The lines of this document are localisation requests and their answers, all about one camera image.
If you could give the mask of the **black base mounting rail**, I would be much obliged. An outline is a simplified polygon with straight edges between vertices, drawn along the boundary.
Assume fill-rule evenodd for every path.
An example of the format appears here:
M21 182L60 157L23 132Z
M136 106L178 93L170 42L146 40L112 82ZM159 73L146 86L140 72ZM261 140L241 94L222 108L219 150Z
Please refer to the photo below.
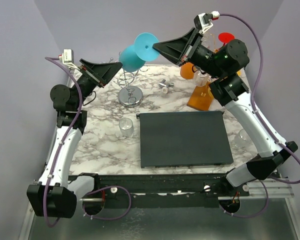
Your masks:
M245 184L227 186L222 173L199 174L127 174L99 175L88 173L95 189L105 193L85 195L83 205L89 212L106 209L131 208L217 208L218 198L227 200L235 195L249 196Z

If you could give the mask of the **red plastic wine glass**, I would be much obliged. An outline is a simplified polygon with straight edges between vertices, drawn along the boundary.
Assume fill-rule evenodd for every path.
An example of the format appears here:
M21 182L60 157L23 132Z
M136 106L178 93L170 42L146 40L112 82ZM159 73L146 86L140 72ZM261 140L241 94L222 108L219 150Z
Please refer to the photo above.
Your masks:
M218 35L218 40L222 43L223 46L225 46L234 39L235 36L229 32L222 32Z

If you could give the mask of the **blue plastic wine glass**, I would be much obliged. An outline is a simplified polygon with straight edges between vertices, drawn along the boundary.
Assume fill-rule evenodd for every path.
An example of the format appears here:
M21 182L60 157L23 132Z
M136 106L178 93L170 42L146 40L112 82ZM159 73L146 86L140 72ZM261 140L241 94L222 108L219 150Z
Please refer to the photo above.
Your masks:
M124 49L119 55L119 62L126 72L135 72L142 68L146 62L156 60L160 53L153 48L159 40L149 32L139 34L134 43Z

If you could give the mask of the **clear textured wine glass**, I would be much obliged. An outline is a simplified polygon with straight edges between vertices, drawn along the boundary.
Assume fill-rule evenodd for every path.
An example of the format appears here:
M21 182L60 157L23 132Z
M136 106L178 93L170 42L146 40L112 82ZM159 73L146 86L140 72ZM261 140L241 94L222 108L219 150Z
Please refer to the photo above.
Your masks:
M211 76L207 73L197 71L194 73L193 82L197 87L203 87L212 82Z

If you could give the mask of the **orange plastic wine glass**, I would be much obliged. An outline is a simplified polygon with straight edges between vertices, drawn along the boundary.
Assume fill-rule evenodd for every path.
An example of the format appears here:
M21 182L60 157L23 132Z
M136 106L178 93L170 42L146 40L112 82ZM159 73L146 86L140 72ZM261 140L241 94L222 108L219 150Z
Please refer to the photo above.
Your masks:
M190 62L185 63L180 67L180 76L183 79L191 80L194 77L197 68Z

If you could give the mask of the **clear ribbed wine glass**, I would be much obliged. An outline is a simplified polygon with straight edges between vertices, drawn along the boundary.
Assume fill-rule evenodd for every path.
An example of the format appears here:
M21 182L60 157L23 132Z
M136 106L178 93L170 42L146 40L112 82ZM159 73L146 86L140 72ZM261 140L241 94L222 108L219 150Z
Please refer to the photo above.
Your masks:
M134 134L134 124L130 118L122 118L118 125L124 137L131 137Z

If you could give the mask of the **dark grey flat box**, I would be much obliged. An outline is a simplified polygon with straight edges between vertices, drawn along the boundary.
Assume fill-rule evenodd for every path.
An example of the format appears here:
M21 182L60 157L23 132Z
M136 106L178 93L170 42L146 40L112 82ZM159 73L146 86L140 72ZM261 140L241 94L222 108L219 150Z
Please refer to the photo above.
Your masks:
M234 162L223 111L139 113L141 168Z

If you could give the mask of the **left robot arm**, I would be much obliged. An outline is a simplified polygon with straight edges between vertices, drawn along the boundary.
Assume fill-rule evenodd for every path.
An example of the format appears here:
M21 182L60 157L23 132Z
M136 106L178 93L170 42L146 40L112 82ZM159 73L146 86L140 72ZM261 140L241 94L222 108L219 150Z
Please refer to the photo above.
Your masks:
M36 183L28 186L26 195L38 217L71 218L77 202L86 194L97 197L101 191L96 174L81 173L69 180L70 166L86 125L83 103L95 88L105 87L122 68L121 62L92 63L80 59L81 76L69 87L52 87L50 99L57 112L56 135L45 169Z

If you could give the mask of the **small chrome metal fitting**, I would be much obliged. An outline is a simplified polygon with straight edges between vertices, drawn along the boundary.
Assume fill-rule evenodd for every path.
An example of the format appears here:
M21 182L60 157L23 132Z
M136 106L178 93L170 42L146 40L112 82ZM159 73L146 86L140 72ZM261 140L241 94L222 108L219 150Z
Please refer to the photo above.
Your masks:
M160 88L173 88L175 84L172 82L166 82L166 80L163 79L158 85Z

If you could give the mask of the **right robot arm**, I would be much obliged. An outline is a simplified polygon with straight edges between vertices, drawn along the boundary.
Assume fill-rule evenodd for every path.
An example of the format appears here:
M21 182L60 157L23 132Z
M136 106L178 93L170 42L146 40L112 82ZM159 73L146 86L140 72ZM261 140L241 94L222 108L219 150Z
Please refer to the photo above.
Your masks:
M257 156L229 171L220 183L220 191L231 196L241 184L269 177L298 146L286 141L271 125L267 131L264 124L268 121L253 106L250 90L237 73L250 61L245 43L233 39L213 52L203 46L202 37L199 30L192 28L182 37L157 42L152 47L171 63L191 63L214 78L209 84L213 97L238 120L254 143Z

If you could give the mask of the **chrome wine glass rack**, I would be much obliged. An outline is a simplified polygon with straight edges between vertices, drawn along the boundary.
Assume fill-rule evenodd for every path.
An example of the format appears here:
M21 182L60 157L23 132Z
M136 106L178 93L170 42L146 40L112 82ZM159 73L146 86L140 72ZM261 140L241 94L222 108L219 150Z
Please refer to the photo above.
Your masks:
M122 70L112 79L120 87L118 101L127 108L137 107L142 103L144 95L133 82L146 62L138 57L132 45L119 53L116 62L122 63Z

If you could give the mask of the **aluminium extrusion rail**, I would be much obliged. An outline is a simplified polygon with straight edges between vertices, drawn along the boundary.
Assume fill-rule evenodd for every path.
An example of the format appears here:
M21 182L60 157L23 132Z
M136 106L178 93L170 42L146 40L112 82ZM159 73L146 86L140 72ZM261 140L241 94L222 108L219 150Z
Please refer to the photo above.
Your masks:
M263 184L259 180L255 180L247 183L250 197L258 199L265 198L266 190L270 199L286 199L295 196L290 184L279 182L271 178L267 178L262 182Z

